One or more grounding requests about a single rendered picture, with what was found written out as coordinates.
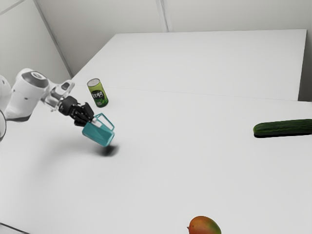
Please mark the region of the teal faceted mug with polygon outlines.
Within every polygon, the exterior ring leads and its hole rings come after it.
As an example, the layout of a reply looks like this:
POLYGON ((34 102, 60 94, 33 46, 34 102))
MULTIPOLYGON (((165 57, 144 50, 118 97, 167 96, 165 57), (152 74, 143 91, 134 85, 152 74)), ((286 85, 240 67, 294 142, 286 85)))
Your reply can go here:
POLYGON ((91 122, 86 123, 82 134, 99 145, 107 147, 115 136, 114 129, 114 124, 100 113, 95 115, 91 122))

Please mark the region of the dark green cucumber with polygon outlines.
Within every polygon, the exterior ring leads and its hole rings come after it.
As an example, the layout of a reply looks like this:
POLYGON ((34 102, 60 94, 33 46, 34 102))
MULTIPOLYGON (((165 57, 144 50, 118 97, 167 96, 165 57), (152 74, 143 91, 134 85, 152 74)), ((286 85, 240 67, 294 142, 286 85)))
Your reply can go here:
POLYGON ((257 136, 312 134, 312 119, 263 122, 254 126, 257 136))

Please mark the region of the green drink can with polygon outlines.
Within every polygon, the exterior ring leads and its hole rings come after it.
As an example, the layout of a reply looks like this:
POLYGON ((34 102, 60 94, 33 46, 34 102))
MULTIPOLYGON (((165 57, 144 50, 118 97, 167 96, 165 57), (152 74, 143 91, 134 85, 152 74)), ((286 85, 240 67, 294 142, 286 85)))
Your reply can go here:
POLYGON ((98 78, 89 80, 87 87, 97 107, 105 107, 108 104, 109 100, 98 78))

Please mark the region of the red green mango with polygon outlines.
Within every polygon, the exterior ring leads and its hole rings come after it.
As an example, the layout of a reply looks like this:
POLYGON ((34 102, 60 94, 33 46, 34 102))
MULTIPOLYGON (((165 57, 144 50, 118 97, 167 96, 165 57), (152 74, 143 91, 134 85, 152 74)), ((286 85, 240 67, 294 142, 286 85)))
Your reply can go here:
POLYGON ((189 234, 221 234, 217 223, 206 216, 194 217, 187 227, 189 234))

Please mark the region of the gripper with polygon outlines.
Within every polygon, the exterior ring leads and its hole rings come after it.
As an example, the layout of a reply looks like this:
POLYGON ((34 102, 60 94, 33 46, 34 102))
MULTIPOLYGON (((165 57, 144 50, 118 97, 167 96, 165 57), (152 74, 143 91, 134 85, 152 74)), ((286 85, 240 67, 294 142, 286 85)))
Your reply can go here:
POLYGON ((91 122, 95 115, 89 103, 78 105, 78 101, 72 96, 67 96, 60 102, 58 111, 64 116, 70 116, 74 120, 74 124, 80 127, 91 122))

